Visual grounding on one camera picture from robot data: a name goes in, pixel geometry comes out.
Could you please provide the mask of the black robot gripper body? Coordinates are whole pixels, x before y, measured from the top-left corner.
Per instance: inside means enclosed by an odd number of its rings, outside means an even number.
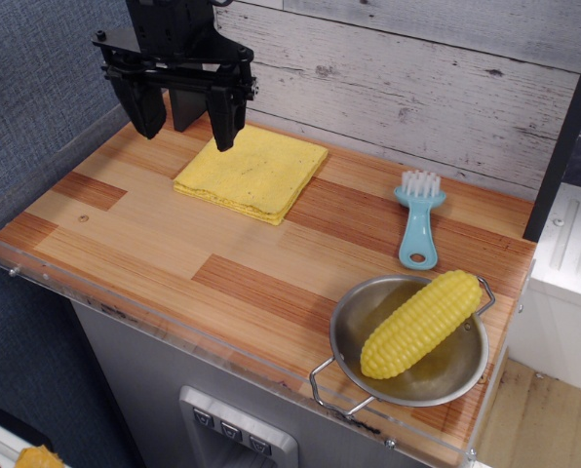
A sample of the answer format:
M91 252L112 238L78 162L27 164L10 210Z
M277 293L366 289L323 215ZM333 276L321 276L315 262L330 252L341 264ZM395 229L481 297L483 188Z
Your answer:
M216 7L227 1L128 1L129 27L99 30L92 38L102 70L120 99L149 90L206 94L227 91L238 102L254 99L251 49L215 28Z

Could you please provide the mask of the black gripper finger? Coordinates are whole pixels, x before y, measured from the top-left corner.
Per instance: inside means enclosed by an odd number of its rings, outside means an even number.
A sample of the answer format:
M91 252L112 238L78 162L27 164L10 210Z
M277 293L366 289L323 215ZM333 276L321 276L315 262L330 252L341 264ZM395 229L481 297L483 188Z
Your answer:
M216 147L221 152L227 151L245 126L247 101L239 92L212 87L206 94L206 102Z
M119 78L111 78L110 83L135 129L148 139L154 138L167 118L161 89Z

